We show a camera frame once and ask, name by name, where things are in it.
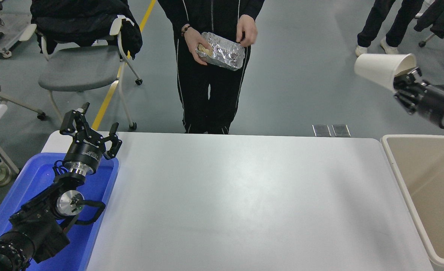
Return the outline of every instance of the white chair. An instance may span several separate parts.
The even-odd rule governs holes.
[[[100,40],[117,38],[118,46],[97,45],[87,47],[67,48],[55,51],[52,55],[47,53],[47,38],[41,33],[41,49],[48,61],[46,69],[40,75],[38,84],[48,90],[50,101],[57,113],[60,122],[62,115],[53,98],[53,91],[86,91],[112,84],[118,80],[117,85],[121,102],[124,107],[129,129],[136,130],[137,124],[130,116],[127,103],[122,91],[122,79],[127,64],[136,76],[136,84],[143,82],[137,74],[127,55],[122,49],[121,27],[124,18],[116,18],[111,25],[109,37],[100,37]],[[27,41],[36,31],[36,24],[31,24],[22,34],[20,41]],[[87,69],[87,63],[95,69]]]

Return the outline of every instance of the hand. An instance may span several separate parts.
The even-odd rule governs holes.
[[[200,35],[200,33],[198,31],[196,31],[195,29],[193,29],[192,27],[189,27],[189,29],[187,29],[187,31],[184,34],[184,38],[186,39],[186,43],[189,48],[189,51],[193,56],[193,60],[195,60],[200,65],[207,66],[207,62],[200,59],[200,57],[197,55],[197,51],[195,49],[197,48],[199,43],[202,44],[202,46],[204,46],[208,50],[212,50],[212,46],[210,46],[210,44],[207,42],[207,40],[205,38],[203,38],[202,35]]]
[[[242,46],[247,47],[253,45],[256,38],[257,27],[255,26],[254,19],[247,14],[243,14],[237,23],[236,41]]]

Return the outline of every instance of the foil-wrapped food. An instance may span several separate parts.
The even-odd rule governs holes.
[[[242,67],[246,57],[242,45],[209,32],[203,32],[202,37],[212,46],[212,50],[201,44],[196,48],[198,56],[203,61],[229,70],[238,70]]]

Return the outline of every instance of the cable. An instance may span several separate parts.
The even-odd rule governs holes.
[[[63,163],[63,160],[55,161],[55,164],[52,167],[53,172],[55,172],[55,176],[58,176],[58,175],[68,172],[68,170],[66,168],[64,168],[63,165],[57,165],[58,162]]]

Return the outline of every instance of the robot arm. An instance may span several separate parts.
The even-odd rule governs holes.
[[[76,188],[85,183],[86,175],[96,172],[102,155],[107,159],[116,156],[122,141],[116,135],[118,123],[105,138],[89,127],[85,120],[88,105],[65,115],[60,133],[73,137],[73,142],[63,167],[55,162],[53,184],[10,216],[12,229],[0,236],[0,271],[25,270],[31,259],[40,263],[55,256],[70,243],[67,232],[73,225],[94,223],[105,209],[103,202],[84,199]],[[112,142],[108,151],[107,141]],[[78,220],[83,206],[98,208],[92,219]]]
[[[394,98],[413,115],[444,129],[444,85],[432,85],[422,79],[419,67],[409,69],[394,78]]]

